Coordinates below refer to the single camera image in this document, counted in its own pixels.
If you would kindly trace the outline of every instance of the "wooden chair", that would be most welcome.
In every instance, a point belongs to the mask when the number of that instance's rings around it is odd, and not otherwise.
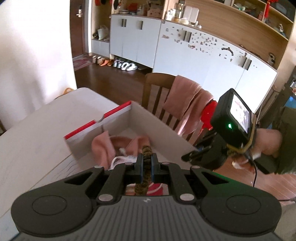
[[[168,89],[168,93],[165,98],[165,101],[166,101],[168,94],[170,92],[170,89],[172,88],[174,79],[175,79],[175,76],[170,75],[170,74],[162,74],[162,73],[146,74],[144,89],[143,89],[143,96],[142,96],[142,104],[141,104],[142,107],[144,107],[145,109],[148,109],[152,85],[159,86],[159,89],[158,89],[158,92],[157,92],[157,95],[155,98],[155,102],[153,105],[153,109],[152,109],[152,114],[155,115],[156,111],[159,107],[160,97],[161,97],[161,93],[162,93],[163,89]],[[164,115],[165,115],[165,110],[161,109],[161,113],[159,116],[159,119],[161,121],[163,120]],[[173,119],[173,116],[171,114],[169,114],[166,124],[170,125],[172,119]],[[177,128],[179,122],[180,122],[180,120],[175,121],[175,123],[172,127],[173,130],[175,130]],[[189,141],[191,139],[191,137],[193,136],[193,134],[194,134],[194,136],[198,136],[199,133],[196,133],[196,131],[193,133],[190,133],[189,135],[186,136],[186,140]],[[203,136],[203,135],[200,135],[194,142],[192,142],[192,141],[190,141],[190,142],[193,143],[193,145],[195,145],[200,140],[201,136]]]

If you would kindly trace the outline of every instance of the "red decoration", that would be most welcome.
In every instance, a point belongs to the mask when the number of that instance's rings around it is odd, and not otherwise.
[[[274,2],[278,2],[279,0],[267,0],[267,5],[266,5],[266,9],[265,9],[265,13],[264,13],[264,18],[268,17],[268,13],[269,13],[269,6],[271,3]]]

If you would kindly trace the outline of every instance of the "black cable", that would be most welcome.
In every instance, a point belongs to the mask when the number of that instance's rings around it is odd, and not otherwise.
[[[256,182],[257,174],[258,174],[258,167],[257,167],[256,163],[254,162],[252,155],[249,152],[246,152],[245,156],[248,158],[251,165],[255,167],[255,178],[254,178],[254,181],[253,181],[253,187],[255,187],[255,182]],[[296,197],[293,197],[293,198],[290,198],[290,199],[281,199],[281,200],[278,200],[278,201],[279,202],[288,202],[288,201],[296,202]]]

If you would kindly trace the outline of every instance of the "cardboard box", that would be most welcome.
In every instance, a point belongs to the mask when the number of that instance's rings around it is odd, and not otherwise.
[[[152,151],[157,154],[159,162],[168,161],[178,164],[182,169],[189,169],[190,164],[183,162],[181,156],[195,148],[178,136],[170,127],[156,116],[135,102],[127,102],[104,114],[103,118],[92,121],[65,136],[65,140],[77,161],[93,160],[92,140],[103,133],[110,136],[135,138],[149,137]]]

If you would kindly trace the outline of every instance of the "slipper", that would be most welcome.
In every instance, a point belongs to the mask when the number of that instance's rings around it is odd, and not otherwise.
[[[120,69],[121,66],[122,66],[122,64],[123,64],[123,61],[119,61],[119,62],[117,63],[117,68]]]
[[[100,64],[100,63],[102,63],[103,60],[104,60],[103,57],[98,57],[98,58],[96,59],[96,63],[97,63],[97,64]]]
[[[114,59],[111,59],[111,60],[109,61],[109,63],[107,63],[107,66],[112,66],[113,63],[114,63]]]
[[[113,67],[117,67],[117,64],[118,64],[118,60],[116,59],[116,60],[114,60],[114,63],[113,63]]]
[[[129,64],[129,66],[126,68],[126,71],[132,71],[136,70],[138,66],[136,66],[134,63]]]
[[[110,62],[110,59],[105,59],[102,63],[100,63],[100,66],[105,66]]]
[[[121,65],[121,70],[126,70],[126,68],[129,66],[129,63],[128,62],[124,62],[122,65]]]

